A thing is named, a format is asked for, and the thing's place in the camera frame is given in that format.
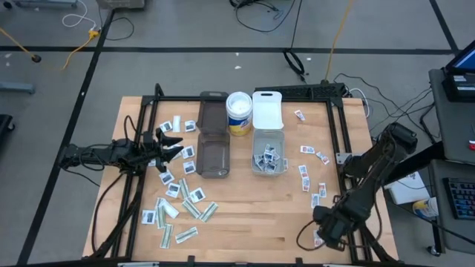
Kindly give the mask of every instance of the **white container lid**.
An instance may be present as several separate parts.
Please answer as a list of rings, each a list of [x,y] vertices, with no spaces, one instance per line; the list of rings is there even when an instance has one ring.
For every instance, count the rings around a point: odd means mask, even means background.
[[[254,92],[252,94],[252,125],[261,130],[280,130],[282,123],[282,94],[279,92]]]

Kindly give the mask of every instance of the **container lid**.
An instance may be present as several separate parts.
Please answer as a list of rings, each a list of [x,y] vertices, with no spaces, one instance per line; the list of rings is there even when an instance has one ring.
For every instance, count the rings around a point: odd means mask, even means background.
[[[252,125],[256,129],[280,130],[282,123],[282,94],[272,91],[252,94]]]
[[[228,127],[226,99],[228,93],[204,91],[200,94],[200,112],[196,126],[202,133],[225,133]]]

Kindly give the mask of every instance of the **clear plastic container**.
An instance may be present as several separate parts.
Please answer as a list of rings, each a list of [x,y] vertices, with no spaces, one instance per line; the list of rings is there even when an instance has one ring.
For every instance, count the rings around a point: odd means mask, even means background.
[[[282,94],[279,92],[254,92],[252,94],[252,125],[254,137],[252,142],[251,166],[255,174],[275,177],[285,171],[285,136],[281,130],[282,123]],[[261,171],[255,165],[252,156],[263,154],[266,144],[275,148],[275,152],[281,157],[277,161],[274,173]]]

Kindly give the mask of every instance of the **keyboard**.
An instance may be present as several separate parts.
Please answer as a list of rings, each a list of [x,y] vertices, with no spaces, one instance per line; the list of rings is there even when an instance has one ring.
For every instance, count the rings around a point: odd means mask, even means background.
[[[282,99],[316,100],[329,97],[342,97],[346,93],[344,83],[331,83],[323,85],[291,85],[267,88],[255,88],[258,91],[277,91],[282,94]]]
[[[444,178],[455,219],[475,220],[475,179]]]

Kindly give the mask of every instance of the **brown plastic container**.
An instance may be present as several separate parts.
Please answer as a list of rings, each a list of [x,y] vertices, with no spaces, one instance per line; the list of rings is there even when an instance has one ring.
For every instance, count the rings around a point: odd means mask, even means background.
[[[200,94],[196,172],[203,178],[224,178],[229,174],[228,96],[224,92],[205,91]]]

